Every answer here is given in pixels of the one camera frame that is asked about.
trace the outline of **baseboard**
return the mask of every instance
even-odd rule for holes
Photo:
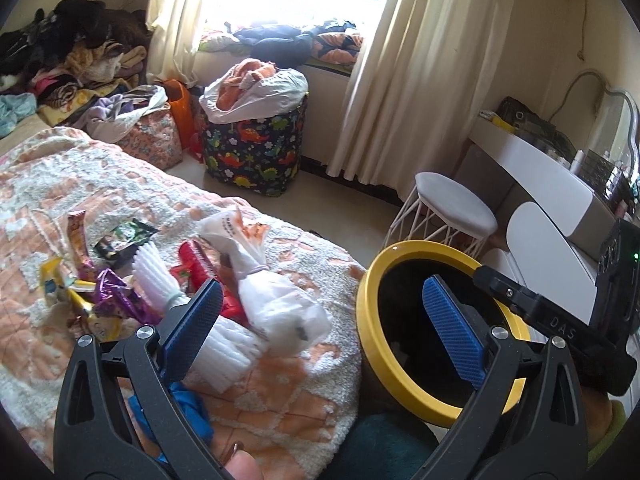
[[[396,193],[395,189],[391,189],[387,186],[373,186],[371,184],[361,184],[357,180],[347,180],[344,178],[344,172],[341,171],[339,176],[329,176],[326,174],[326,165],[322,164],[319,160],[303,156],[300,163],[300,169],[306,173],[314,174],[321,178],[331,180],[341,186],[350,187],[361,193],[367,194],[379,200],[383,200],[389,204],[402,206],[403,202]]]

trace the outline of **fingernail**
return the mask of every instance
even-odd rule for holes
[[[222,465],[228,464],[228,462],[234,457],[238,451],[244,451],[244,444],[239,440],[234,442],[229,449],[227,449],[222,455]]]

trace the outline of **hand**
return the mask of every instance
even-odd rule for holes
[[[234,453],[225,469],[236,480],[264,480],[255,458],[242,450]]]

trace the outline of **fleece blanket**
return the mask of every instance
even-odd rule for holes
[[[214,455],[242,441],[267,480],[312,479],[329,463],[355,418],[360,381],[354,295],[364,270],[346,251],[71,128],[44,130],[0,159],[0,203],[0,401],[47,465],[52,467],[56,405],[75,341],[64,315],[47,307],[38,274],[42,262],[67,254],[66,214],[87,209],[90,247],[127,219],[155,225],[155,244],[172,266],[178,245],[196,236],[195,222],[230,206],[271,226],[270,269],[314,294],[334,325],[323,343],[299,356],[263,358],[223,395],[194,372],[185,384],[204,399],[215,430]],[[126,397],[133,393],[128,381],[122,386]]]

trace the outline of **blue gripper pad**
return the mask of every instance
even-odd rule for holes
[[[422,304],[462,380],[478,390],[484,381],[484,348],[460,313],[456,300],[435,276],[425,280]]]
[[[188,311],[164,343],[164,366],[159,373],[164,384],[184,379],[221,309],[222,287],[216,281],[205,283],[191,299]]]

